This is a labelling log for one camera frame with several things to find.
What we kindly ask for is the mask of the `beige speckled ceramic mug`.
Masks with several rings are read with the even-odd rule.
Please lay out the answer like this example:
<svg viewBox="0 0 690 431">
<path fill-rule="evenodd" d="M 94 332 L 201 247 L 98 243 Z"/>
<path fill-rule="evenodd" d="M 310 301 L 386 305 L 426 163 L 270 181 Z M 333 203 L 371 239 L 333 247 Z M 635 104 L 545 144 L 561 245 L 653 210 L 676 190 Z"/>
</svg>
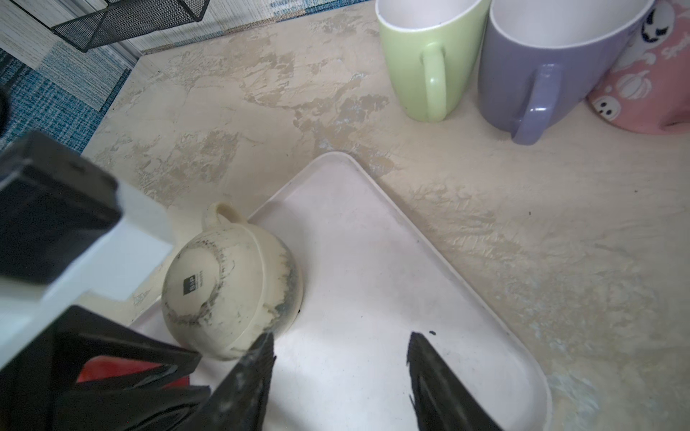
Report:
<svg viewBox="0 0 690 431">
<path fill-rule="evenodd" d="M 282 240 L 225 202 L 206 210 L 201 233 L 174 257 L 161 307 L 172 337 L 205 357 L 242 357 L 260 335 L 296 320 L 304 283 Z"/>
</svg>

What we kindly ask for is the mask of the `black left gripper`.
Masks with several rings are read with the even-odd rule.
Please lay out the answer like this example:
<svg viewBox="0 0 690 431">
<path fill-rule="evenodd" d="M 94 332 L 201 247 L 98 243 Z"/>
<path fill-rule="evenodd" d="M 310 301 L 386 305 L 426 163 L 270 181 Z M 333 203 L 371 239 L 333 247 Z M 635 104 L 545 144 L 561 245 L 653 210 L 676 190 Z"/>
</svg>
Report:
<svg viewBox="0 0 690 431">
<path fill-rule="evenodd" d="M 155 367 L 79 384 L 84 364 L 100 356 Z M 211 391 L 207 386 L 163 387 L 190 375 L 199 362 L 198 352 L 70 306 L 1 370 L 1 429 L 174 430 L 208 400 Z M 73 386 L 127 391 L 64 393 Z"/>
</svg>

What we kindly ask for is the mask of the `lavender purple mug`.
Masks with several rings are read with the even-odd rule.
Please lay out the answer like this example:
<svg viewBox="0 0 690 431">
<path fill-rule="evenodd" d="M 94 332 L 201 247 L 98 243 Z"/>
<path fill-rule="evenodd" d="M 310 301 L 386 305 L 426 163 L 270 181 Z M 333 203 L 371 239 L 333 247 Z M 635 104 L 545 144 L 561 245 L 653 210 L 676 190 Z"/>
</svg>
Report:
<svg viewBox="0 0 690 431">
<path fill-rule="evenodd" d="M 478 75 L 483 118 L 533 145 L 599 82 L 653 3 L 494 1 Z"/>
</svg>

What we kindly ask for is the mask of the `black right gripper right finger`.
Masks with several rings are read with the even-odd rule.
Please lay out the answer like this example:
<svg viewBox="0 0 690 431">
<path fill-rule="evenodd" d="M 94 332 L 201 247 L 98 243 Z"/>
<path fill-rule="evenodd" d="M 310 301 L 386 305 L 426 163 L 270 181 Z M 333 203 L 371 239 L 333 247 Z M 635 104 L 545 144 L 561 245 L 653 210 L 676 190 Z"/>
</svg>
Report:
<svg viewBox="0 0 690 431">
<path fill-rule="evenodd" d="M 499 430 L 426 337 L 413 332 L 407 351 L 413 409 L 420 430 Z"/>
</svg>

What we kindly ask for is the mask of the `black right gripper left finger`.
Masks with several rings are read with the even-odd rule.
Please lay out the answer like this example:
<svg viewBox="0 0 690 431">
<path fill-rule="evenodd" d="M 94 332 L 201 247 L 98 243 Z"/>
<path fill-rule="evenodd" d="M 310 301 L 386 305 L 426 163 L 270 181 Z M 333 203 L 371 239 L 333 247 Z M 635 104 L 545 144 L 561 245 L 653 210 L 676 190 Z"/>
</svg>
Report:
<svg viewBox="0 0 690 431">
<path fill-rule="evenodd" d="M 265 332 L 181 430 L 261 430 L 276 361 L 274 336 Z"/>
</svg>

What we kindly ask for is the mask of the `pink cartoon mug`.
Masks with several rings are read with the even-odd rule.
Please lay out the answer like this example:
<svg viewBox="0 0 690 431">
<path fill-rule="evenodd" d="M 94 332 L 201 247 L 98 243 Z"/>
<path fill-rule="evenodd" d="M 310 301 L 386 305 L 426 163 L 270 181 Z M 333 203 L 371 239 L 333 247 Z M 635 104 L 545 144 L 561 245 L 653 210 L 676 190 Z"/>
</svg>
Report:
<svg viewBox="0 0 690 431">
<path fill-rule="evenodd" d="M 688 133 L 688 1 L 656 2 L 588 101 L 600 118 L 620 129 Z"/>
</svg>

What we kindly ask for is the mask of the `light green mug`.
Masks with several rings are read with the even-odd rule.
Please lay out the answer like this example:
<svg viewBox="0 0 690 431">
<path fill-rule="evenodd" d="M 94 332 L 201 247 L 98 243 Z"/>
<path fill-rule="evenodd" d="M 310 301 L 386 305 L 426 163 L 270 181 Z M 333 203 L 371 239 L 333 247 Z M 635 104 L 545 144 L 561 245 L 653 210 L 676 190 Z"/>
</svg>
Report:
<svg viewBox="0 0 690 431">
<path fill-rule="evenodd" d="M 412 119 L 456 109 L 483 40 L 490 0 L 377 1 L 379 36 L 395 95 Z"/>
</svg>

